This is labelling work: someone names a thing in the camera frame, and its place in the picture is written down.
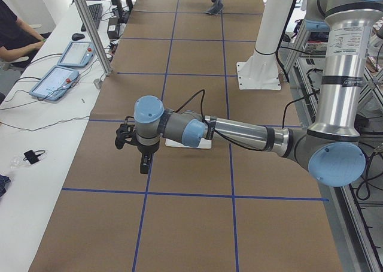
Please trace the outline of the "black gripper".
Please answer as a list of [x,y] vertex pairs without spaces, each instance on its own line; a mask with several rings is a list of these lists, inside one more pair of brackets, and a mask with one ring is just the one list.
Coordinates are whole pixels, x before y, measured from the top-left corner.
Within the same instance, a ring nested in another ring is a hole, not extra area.
[[116,130],[115,146],[122,149],[125,144],[137,146],[136,131],[134,124],[123,123]]

